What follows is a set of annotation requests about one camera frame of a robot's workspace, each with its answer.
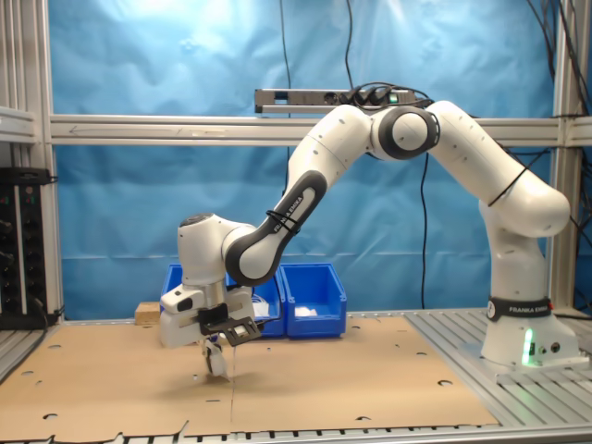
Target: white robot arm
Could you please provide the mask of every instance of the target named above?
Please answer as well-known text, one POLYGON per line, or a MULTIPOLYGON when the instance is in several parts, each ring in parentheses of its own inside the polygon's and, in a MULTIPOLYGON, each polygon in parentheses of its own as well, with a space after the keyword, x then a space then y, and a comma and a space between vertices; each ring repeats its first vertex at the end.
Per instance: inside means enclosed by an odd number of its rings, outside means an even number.
MULTIPOLYGON (((362 154, 407 160, 428 150, 481 203, 492 251, 490 306, 497 307, 492 324, 504 331, 506 321, 511 325, 518 319, 512 328, 519 349, 501 355, 491 351, 496 347, 488 344, 500 340, 500 334, 489 335, 488 330, 484 354, 496 363, 516 365, 515 355, 523 354, 524 332, 532 328, 524 321, 557 322, 546 297, 544 261, 536 239, 560 232, 570 207, 560 192, 530 171, 523 172, 474 119, 450 102, 425 110, 395 106, 372 116, 353 106, 339 106, 294 151, 286 192, 258 228, 212 214, 183 221, 178 238, 183 280, 162 298, 163 342, 177 346, 224 333, 234 346, 259 337, 250 287, 273 277, 284 248, 327 191, 362 154), (227 271, 241 287, 226 288, 227 271), (541 304, 546 308, 537 308, 541 304)), ((573 355, 573 348, 565 347, 565 355, 573 355)))

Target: blue backdrop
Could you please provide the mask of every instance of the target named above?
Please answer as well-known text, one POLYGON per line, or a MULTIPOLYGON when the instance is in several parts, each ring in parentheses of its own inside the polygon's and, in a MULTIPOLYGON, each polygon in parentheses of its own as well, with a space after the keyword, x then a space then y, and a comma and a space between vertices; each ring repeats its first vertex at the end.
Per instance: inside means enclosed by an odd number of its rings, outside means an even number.
MULTIPOLYGON (((252 116, 256 88, 285 88, 278 0, 50 0, 56 113, 252 116)), ((348 88, 345 0, 286 0, 293 88, 348 88)), ((548 117, 544 41, 516 0, 352 0, 356 84, 384 80, 480 117, 548 117)), ((133 315, 177 262, 179 221, 258 225, 280 198, 285 149, 56 148, 66 314, 133 315)), ((332 262, 350 310, 420 303, 424 159, 363 156, 286 250, 332 262)), ((549 175, 549 160, 536 173, 549 175)), ((484 306, 489 250, 477 201, 435 161, 425 184, 426 305, 484 306)))

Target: cardboard surface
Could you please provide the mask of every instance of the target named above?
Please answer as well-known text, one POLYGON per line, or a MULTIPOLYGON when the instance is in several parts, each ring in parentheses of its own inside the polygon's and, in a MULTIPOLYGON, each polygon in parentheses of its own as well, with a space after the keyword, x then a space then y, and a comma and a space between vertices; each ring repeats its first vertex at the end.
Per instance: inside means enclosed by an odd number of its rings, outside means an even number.
POLYGON ((163 348, 158 327, 62 327, 0 386, 0 440, 172 435, 187 422, 186 435, 497 423, 402 318, 225 355, 231 382, 205 376, 199 347, 163 348))

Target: blue plastic bin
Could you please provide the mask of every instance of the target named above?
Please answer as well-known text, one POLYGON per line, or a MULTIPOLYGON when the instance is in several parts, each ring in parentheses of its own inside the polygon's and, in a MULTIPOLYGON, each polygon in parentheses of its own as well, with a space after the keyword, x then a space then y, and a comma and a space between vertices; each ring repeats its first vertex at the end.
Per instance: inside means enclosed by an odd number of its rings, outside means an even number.
POLYGON ((332 264, 279 266, 286 296, 289 338, 335 338, 345 332, 347 297, 332 264), (317 316, 297 316, 296 307, 315 309, 317 316))
MULTIPOLYGON (((226 274, 226 285, 236 284, 234 279, 226 274)), ((269 279, 265 284, 255 287, 254 294, 261 296, 269 304, 269 316, 255 317, 255 321, 265 321, 266 319, 274 319, 265 323, 265 328, 261 332, 264 338, 282 338, 286 334, 286 292, 281 280, 279 271, 272 279, 269 279)))
MULTIPOLYGON (((180 285, 183 279, 183 269, 180 264, 171 264, 168 266, 166 272, 165 285, 163 286, 162 294, 165 294, 173 290, 177 285, 180 285)), ((232 285, 236 282, 226 274, 226 285, 232 285)), ((281 281, 279 271, 276 272, 273 279, 268 280, 265 284, 255 287, 255 294, 261 296, 269 304, 269 317, 256 317, 255 321, 265 321, 269 318, 279 317, 281 314, 279 310, 279 301, 283 304, 284 312, 287 310, 286 306, 286 294, 284 291, 284 285, 281 281)), ((281 338, 286 334, 286 317, 269 321, 265 324, 265 328, 262 332, 264 338, 281 338)))

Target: black cable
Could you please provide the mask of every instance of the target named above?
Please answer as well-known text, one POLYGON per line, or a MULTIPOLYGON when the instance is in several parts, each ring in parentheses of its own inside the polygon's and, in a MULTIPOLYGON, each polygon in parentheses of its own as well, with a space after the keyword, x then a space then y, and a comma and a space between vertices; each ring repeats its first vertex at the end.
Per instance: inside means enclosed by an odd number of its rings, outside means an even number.
POLYGON ((348 14, 350 14, 350 35, 348 36, 348 47, 345 50, 345 69, 348 71, 348 79, 350 80, 350 88, 353 89, 352 73, 350 72, 350 47, 352 46, 352 34, 353 34, 353 15, 352 5, 350 0, 346 0, 348 4, 348 14))
POLYGON ((546 153, 548 153, 548 152, 549 152, 549 148, 547 148, 547 149, 546 149, 546 150, 544 150, 544 151, 541 151, 541 152, 540 152, 540 153, 539 153, 539 154, 538 154, 538 155, 537 155, 537 156, 536 156, 536 157, 535 157, 535 158, 534 158, 534 159, 533 159, 533 160, 530 162, 530 164, 528 164, 527 166, 525 166, 525 167, 524 167, 524 169, 523 169, 523 170, 520 172, 520 174, 519 174, 518 176, 516 176, 512 182, 510 182, 510 185, 508 185, 506 188, 504 188, 504 190, 503 190, 503 191, 502 191, 500 194, 498 194, 498 197, 496 197, 496 198, 495 198, 493 201, 491 201, 491 203, 490 203, 488 206, 492 206, 492 205, 493 205, 495 202, 497 202, 497 201, 500 199, 500 197, 501 197, 501 196, 503 196, 503 195, 504 195, 504 194, 505 194, 505 193, 506 193, 506 192, 507 192, 507 191, 508 191, 508 190, 509 190, 509 189, 510 189, 510 188, 511 188, 511 187, 512 187, 512 186, 513 186, 513 185, 514 185, 514 184, 515 184, 517 181, 518 181, 518 179, 520 179, 520 177, 521 177, 521 176, 522 176, 522 175, 523 175, 523 174, 524 174, 526 171, 528 171, 528 170, 530 169, 530 167, 531 167, 532 165, 534 165, 534 164, 535 164, 535 162, 536 162, 538 159, 540 159, 540 158, 543 156, 543 154, 546 154, 546 153))
POLYGON ((553 66, 553 56, 552 56, 553 50, 551 49, 551 44, 549 42, 549 37, 547 35, 547 31, 545 30, 545 25, 543 25, 543 22, 541 21, 540 17, 538 16, 537 10, 535 9, 532 2, 530 0, 526 0, 526 2, 528 2, 528 5, 533 10, 533 14, 535 14, 535 18, 536 18, 536 21, 538 22, 538 26, 540 26, 540 29, 543 31, 543 37, 545 38, 545 46, 547 48, 547 62, 549 65, 549 73, 550 73, 551 77, 555 80, 555 67, 553 66))
POLYGON ((18 362, 16 364, 14 364, 12 366, 12 368, 10 368, 10 370, 8 370, 8 372, 6 372, 2 378, 0 378, 0 385, 6 381, 10 375, 12 375, 13 373, 15 373, 17 371, 17 368, 20 367, 20 365, 22 363, 24 363, 27 358, 29 358, 29 356, 31 356, 31 354, 33 352, 35 352, 35 350, 37 350, 37 348, 41 345, 41 343, 43 342, 43 340, 45 339, 45 337, 47 336, 47 330, 49 329, 49 321, 47 320, 47 314, 45 314, 45 311, 43 309, 43 304, 41 301, 39 301, 38 299, 34 299, 33 300, 33 304, 31 305, 33 307, 35 307, 37 310, 39 310, 39 313, 43 316, 43 320, 45 321, 45 327, 43 327, 43 332, 41 334, 41 336, 39 338, 37 338, 37 340, 35 340, 35 342, 33 342, 33 345, 31 345, 31 348, 29 349, 29 351, 27 351, 25 353, 24 356, 22 356, 18 362))
MULTIPOLYGON (((292 88, 292 78, 290 75, 290 65, 288 63, 288 50, 286 49, 286 28, 284 25, 284 0, 279 0, 279 18, 281 22, 281 44, 284 49, 284 63, 286 64, 286 74, 288 76, 288 89, 292 88)), ((283 196, 288 189, 288 172, 290 164, 290 147, 286 147, 286 180, 284 182, 284 191, 281 192, 283 196)))
POLYGON ((428 162, 429 162, 429 154, 425 153, 424 174, 422 175, 422 181, 419 186, 419 193, 422 197, 422 206, 424 207, 424 246, 422 248, 422 290, 421 290, 422 310, 424 310, 426 308, 425 290, 426 290, 427 206, 426 206, 426 197, 424 196, 424 184, 426 183, 428 162))
POLYGON ((577 316, 574 314, 555 314, 555 317, 562 317, 563 319, 575 319, 577 321, 592 321, 592 317, 577 316))
POLYGON ((577 232, 579 234, 582 235, 582 237, 586 240, 586 242, 588 243, 588 245, 590 247, 592 247, 592 240, 590 240, 590 238, 588 238, 588 235, 584 233, 584 229, 582 227, 580 227, 580 225, 577 223, 577 221, 570 215, 570 220, 572 221, 572 223, 575 225, 575 229, 577 230, 577 232))
POLYGON ((300 232, 300 225, 298 224, 297 220, 292 219, 286 215, 282 215, 274 210, 267 210, 265 214, 268 215, 270 218, 274 219, 276 222, 279 223, 283 228, 285 228, 288 232, 292 233, 292 235, 297 235, 300 232), (289 220, 292 224, 292 227, 288 227, 286 225, 286 221, 289 220))
POLYGON ((576 293, 578 293, 580 295, 580 297, 584 300, 584 303, 586 304, 584 307, 577 308, 576 310, 581 311, 581 310, 587 308, 588 310, 592 311, 592 303, 590 303, 587 296, 581 290, 579 290, 577 287, 574 287, 574 290, 576 293))
POLYGON ((563 11, 563 7, 562 7, 561 3, 559 3, 559 15, 561 18, 561 24, 563 25, 563 32, 565 34, 565 46, 567 47, 568 56, 570 57, 570 61, 572 63, 573 74, 575 75, 575 78, 576 78, 575 84, 577 86, 577 93, 578 93, 580 102, 582 103, 582 109, 584 110, 584 112, 586 114, 588 114, 588 109, 587 109, 586 103, 591 102, 590 101, 590 94, 588 91, 586 79, 584 79, 584 76, 582 75, 582 71, 580 70, 577 53, 574 50, 574 43, 572 42, 572 37, 569 32, 570 28, 568 26, 567 18, 565 17, 565 12, 563 11), (587 101, 584 97, 584 92, 582 92, 582 87, 584 87, 584 90, 586 92, 587 101))
POLYGON ((348 94, 346 94, 346 95, 348 97, 351 97, 351 100, 349 101, 349 105, 354 105, 354 106, 357 106, 359 108, 366 109, 366 110, 384 109, 384 108, 388 108, 391 106, 418 106, 418 107, 425 108, 425 107, 430 106, 434 103, 434 101, 423 91, 416 90, 415 88, 409 88, 406 86, 395 85, 393 83, 388 83, 385 81, 369 81, 369 82, 364 83, 362 85, 356 86, 351 91, 349 91, 348 94), (372 87, 371 89, 373 89, 374 91, 386 90, 385 95, 388 95, 391 91, 411 91, 412 93, 423 95, 423 98, 419 98, 415 102, 411 102, 409 104, 387 104, 387 105, 382 105, 380 107, 377 107, 374 105, 366 105, 367 100, 370 97, 370 94, 368 94, 366 101, 363 101, 359 92, 363 88, 366 88, 368 86, 372 87))

